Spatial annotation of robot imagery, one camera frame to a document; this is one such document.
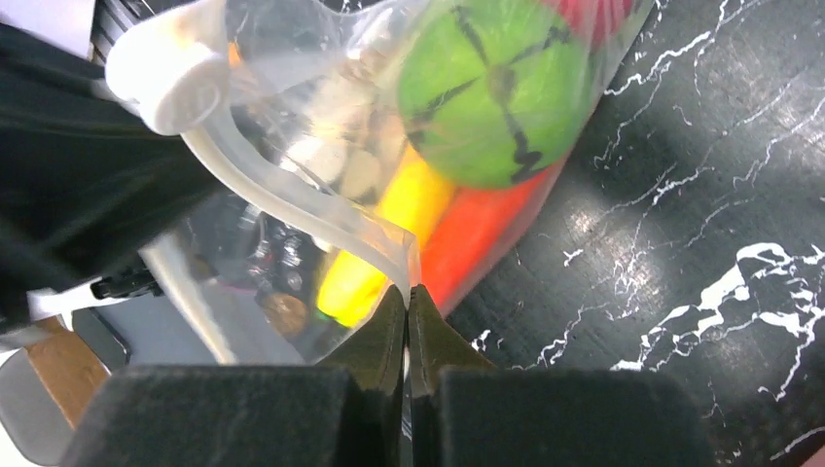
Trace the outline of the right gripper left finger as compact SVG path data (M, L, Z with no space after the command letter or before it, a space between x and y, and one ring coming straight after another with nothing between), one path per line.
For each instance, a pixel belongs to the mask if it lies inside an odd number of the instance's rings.
M407 310L396 287L312 366L133 366L101 386L65 466L397 466Z

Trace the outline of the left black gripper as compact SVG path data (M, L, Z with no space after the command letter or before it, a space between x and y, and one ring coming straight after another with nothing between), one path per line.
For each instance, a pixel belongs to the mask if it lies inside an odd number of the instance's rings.
M182 139L100 96L102 77L100 65L1 28L3 334L34 322L34 291L158 294L138 250L219 188Z

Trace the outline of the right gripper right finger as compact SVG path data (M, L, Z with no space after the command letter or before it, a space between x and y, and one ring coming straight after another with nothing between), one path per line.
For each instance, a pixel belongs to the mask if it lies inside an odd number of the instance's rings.
M456 333L422 286L407 317L417 466L710 466L704 422L651 372L504 370Z

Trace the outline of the yellow toy banana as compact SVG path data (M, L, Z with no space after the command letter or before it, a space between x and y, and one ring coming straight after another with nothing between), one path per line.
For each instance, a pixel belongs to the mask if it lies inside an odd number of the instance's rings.
M408 304L421 279L419 253L455 192L452 182L407 145L377 206L367 213L365 244L342 250L327 269L317 295L319 310L353 328L371 316L390 284Z

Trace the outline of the orange toy carrot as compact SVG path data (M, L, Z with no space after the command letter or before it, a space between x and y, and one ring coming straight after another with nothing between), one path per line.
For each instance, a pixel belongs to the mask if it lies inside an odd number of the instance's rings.
M422 283L443 316L525 234L563 166L554 163L510 189L458 192L421 254Z

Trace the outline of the clear dotted zip bag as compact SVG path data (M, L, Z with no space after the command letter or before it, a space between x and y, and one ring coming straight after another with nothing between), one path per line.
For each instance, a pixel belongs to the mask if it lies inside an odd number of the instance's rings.
M104 49L108 91L220 184L141 253L218 363L311 364L374 315L345 327L318 290L342 250L365 244L367 213L412 146L398 75L456 2L180 1ZM577 140L653 11L637 2L599 48L584 42L594 83Z

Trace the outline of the green striped toy watermelon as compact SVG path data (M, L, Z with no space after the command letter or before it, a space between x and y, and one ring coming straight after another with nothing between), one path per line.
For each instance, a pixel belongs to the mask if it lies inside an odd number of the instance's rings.
M415 150L452 182L506 188L562 159L592 108L588 46L537 1L459 1L417 34L397 79Z

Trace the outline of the red toy apple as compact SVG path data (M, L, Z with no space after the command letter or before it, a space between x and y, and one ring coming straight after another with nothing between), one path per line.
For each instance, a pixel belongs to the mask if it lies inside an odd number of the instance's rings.
M637 10L632 0L547 0L571 30L586 44L599 48L617 33L625 20Z

